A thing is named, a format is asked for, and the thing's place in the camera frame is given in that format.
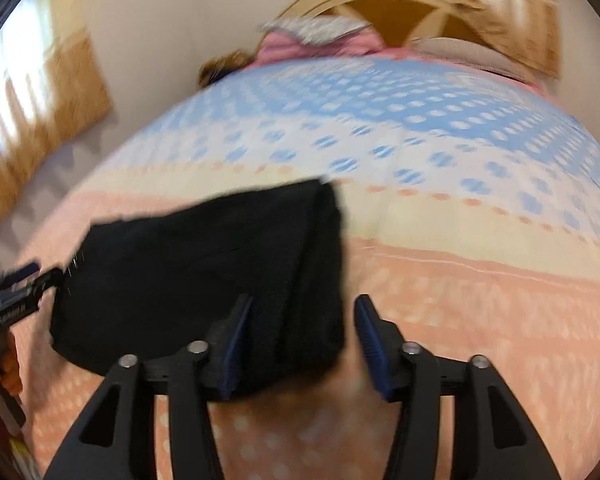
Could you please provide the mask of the cream wooden headboard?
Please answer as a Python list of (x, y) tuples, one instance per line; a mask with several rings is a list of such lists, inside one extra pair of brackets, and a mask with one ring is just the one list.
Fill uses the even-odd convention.
[(418, 37), (450, 37), (489, 43), (461, 15), (456, 0), (296, 0), (282, 18), (339, 15), (368, 21), (388, 47), (407, 47)]

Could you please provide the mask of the polka dot bed quilt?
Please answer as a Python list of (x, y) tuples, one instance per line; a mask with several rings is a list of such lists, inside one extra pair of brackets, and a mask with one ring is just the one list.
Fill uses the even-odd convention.
[(600, 460), (600, 144), (504, 79), (427, 61), (322, 58), (253, 68), (122, 145), (21, 253), (68, 260), (95, 222), (326, 177), (346, 294), (404, 336), (487, 356), (559, 474)]

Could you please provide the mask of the beige side window curtain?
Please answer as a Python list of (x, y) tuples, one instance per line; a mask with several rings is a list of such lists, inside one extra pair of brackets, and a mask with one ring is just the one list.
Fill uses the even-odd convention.
[(80, 0), (20, 0), (0, 27), (0, 222), (38, 167), (111, 109)]

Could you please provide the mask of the folded pink blanket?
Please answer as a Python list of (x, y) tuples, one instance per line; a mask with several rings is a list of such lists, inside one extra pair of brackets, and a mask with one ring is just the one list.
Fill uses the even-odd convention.
[(381, 36), (372, 28), (366, 28), (362, 32), (356, 32), (330, 44), (321, 44), (320, 46), (302, 44), (299, 39), (284, 32), (269, 32), (264, 36), (251, 65), (260, 67), (286, 61), (302, 60), (302, 58), (332, 58), (333, 56), (357, 58), (358, 56), (376, 54), (384, 49), (385, 44)]

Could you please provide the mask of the grey patterned pillow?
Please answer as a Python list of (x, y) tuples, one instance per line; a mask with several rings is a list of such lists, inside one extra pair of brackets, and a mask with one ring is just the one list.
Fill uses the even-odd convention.
[(276, 18), (276, 20), (261, 25), (260, 31), (266, 34), (281, 32), (307, 46), (326, 46), (326, 44), (332, 44), (368, 28), (370, 28), (370, 23), (366, 21), (346, 16), (326, 15), (315, 18), (306, 16)]

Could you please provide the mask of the striped pillow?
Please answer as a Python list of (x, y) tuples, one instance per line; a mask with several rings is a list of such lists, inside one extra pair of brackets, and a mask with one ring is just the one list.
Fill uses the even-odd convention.
[(408, 47), (419, 56), (478, 68), (524, 84), (535, 83), (534, 76), (523, 65), (497, 50), (471, 41), (449, 37), (422, 37), (412, 40)]

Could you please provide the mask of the black pants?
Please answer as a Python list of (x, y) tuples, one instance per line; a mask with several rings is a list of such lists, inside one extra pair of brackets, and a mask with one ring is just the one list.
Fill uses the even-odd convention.
[(344, 345), (341, 214), (312, 179), (228, 194), (158, 217), (95, 224), (55, 294), (50, 336), (105, 375), (208, 342), (214, 400), (317, 377)]

